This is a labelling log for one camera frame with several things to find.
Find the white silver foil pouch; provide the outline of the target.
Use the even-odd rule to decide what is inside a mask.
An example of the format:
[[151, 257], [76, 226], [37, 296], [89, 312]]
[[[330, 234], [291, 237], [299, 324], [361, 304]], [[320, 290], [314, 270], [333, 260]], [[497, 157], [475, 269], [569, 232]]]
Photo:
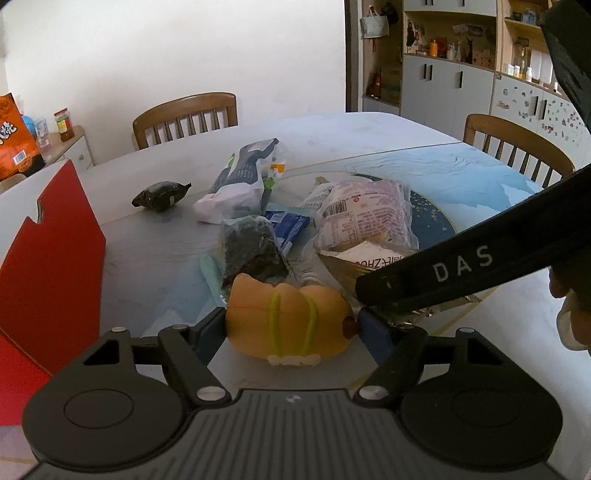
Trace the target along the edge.
[[360, 276], [391, 266], [415, 253], [416, 250], [366, 240], [345, 251], [319, 251], [318, 258], [342, 288], [356, 298], [356, 280]]

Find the yellow bread toy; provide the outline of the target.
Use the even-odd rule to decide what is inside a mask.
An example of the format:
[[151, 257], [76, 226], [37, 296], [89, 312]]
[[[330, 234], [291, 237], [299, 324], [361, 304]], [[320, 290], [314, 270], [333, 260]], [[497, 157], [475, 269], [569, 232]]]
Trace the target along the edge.
[[271, 285], [245, 273], [232, 283], [225, 325], [236, 351], [294, 367], [338, 356], [359, 331], [351, 305], [337, 290]]

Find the dark transparent snack bag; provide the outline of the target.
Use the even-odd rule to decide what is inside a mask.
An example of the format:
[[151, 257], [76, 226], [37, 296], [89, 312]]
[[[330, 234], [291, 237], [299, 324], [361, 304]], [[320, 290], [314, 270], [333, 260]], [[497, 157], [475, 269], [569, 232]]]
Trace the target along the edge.
[[221, 287], [229, 289], [240, 273], [259, 280], [283, 280], [288, 268], [270, 220], [263, 216], [245, 216], [221, 223]]

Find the pink white snack bag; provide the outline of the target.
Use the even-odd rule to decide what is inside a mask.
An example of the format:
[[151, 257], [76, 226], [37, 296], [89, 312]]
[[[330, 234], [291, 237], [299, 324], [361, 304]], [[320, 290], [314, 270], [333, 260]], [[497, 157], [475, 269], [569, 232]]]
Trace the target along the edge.
[[321, 251], [346, 251], [365, 241], [403, 250], [419, 248], [412, 230], [411, 189], [396, 180], [325, 182], [298, 204], [315, 211]]

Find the blue tissue packet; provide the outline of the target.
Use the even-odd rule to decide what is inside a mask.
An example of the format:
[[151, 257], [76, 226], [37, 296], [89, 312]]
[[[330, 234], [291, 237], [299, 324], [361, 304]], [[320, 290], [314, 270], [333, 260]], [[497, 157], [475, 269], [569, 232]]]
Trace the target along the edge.
[[294, 241], [308, 227], [311, 221], [308, 216], [287, 211], [266, 211], [264, 217], [273, 226], [276, 246], [280, 249], [283, 257], [287, 257], [291, 247], [294, 246]]

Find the wooden chair right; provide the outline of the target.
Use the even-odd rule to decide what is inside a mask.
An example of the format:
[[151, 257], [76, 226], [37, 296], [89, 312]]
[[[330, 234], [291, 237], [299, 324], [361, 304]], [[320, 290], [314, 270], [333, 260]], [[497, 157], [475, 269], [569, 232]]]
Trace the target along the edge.
[[470, 114], [463, 141], [477, 146], [501, 163], [517, 170], [542, 188], [570, 176], [575, 166], [550, 141], [509, 120], [485, 114]]

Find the wooden chair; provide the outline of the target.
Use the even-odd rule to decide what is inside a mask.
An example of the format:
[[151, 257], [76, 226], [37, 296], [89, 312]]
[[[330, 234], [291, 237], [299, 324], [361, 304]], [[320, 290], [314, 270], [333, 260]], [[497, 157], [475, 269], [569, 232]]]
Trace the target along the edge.
[[200, 93], [164, 102], [132, 122], [140, 150], [235, 126], [238, 126], [238, 101], [229, 92]]
[[477, 146], [501, 163], [517, 170], [542, 188], [570, 176], [575, 166], [550, 141], [509, 120], [485, 114], [470, 114], [463, 141]]

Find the light green toothbrush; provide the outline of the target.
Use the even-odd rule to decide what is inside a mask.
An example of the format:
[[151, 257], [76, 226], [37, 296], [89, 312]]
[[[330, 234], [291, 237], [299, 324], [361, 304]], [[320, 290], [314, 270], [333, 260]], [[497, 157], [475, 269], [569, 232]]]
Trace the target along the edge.
[[225, 308], [226, 299], [221, 289], [221, 270], [219, 270], [216, 260], [207, 253], [202, 254], [199, 259], [199, 269], [209, 291], [211, 291], [215, 305]]

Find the red cardboard box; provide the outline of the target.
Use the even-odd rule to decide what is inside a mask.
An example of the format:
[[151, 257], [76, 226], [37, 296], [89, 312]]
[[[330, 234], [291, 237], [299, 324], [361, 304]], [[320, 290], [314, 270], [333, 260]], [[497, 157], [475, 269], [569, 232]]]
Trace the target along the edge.
[[99, 336], [106, 239], [74, 166], [41, 192], [1, 266], [1, 423]]

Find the small black snack packet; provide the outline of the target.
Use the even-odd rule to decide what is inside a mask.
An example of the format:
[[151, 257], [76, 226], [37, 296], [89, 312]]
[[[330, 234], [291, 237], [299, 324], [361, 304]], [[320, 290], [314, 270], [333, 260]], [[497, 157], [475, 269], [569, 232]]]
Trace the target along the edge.
[[190, 183], [183, 185], [171, 181], [158, 182], [138, 193], [131, 201], [131, 205], [153, 212], [164, 212], [182, 200], [190, 187]]

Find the white grey snack bag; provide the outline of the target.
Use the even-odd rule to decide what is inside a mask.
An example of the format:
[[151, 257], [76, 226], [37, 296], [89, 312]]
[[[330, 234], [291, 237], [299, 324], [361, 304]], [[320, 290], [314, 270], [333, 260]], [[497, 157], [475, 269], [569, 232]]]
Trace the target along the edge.
[[211, 189], [193, 204], [199, 222], [260, 215], [287, 166], [288, 153], [277, 138], [256, 141], [232, 153]]

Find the white side cabinet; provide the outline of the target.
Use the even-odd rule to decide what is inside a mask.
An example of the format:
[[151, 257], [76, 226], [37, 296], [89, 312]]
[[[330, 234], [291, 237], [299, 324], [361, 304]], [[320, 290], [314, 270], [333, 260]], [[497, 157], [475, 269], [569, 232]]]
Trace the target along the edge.
[[49, 134], [50, 145], [42, 153], [46, 165], [71, 161], [77, 172], [88, 170], [94, 166], [84, 128], [75, 125], [73, 131], [74, 136], [65, 142], [61, 141], [57, 132]]

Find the wooden chair far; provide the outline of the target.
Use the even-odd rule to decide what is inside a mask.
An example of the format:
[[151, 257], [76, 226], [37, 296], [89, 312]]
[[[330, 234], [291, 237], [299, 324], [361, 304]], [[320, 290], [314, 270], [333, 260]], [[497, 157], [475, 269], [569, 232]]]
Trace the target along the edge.
[[132, 122], [140, 150], [235, 126], [238, 126], [238, 101], [229, 92], [200, 93], [164, 102]]

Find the orange snack bag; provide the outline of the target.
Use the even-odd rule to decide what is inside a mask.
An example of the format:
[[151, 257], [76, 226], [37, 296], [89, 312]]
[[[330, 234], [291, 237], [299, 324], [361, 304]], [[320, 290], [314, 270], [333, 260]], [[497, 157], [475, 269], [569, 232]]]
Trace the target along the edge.
[[26, 177], [43, 169], [45, 162], [11, 93], [0, 100], [0, 180], [17, 173]]

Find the red lidded sauce jar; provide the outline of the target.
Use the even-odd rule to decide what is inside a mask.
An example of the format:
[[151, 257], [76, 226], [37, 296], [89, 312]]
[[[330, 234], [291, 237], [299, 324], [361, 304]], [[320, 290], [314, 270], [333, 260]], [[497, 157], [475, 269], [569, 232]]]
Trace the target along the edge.
[[54, 113], [57, 131], [62, 142], [67, 142], [75, 136], [70, 113], [67, 108], [63, 108]]

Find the blue globe ball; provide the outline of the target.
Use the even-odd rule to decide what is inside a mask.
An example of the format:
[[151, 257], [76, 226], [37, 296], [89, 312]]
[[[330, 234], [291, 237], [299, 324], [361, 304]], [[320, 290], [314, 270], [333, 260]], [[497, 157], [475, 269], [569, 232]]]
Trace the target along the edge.
[[29, 133], [31, 134], [31, 136], [36, 139], [37, 138], [37, 131], [36, 131], [36, 126], [35, 126], [35, 122], [28, 116], [23, 115], [22, 116], [22, 120], [25, 124], [25, 126], [27, 127]]

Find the white wall cupboard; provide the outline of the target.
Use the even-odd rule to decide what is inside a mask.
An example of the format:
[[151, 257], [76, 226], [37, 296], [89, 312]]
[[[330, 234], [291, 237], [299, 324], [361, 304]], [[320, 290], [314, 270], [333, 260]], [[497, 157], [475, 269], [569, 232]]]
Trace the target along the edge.
[[559, 86], [540, 22], [552, 1], [353, 1], [352, 106], [461, 139], [471, 114], [544, 137], [576, 167], [590, 133]]

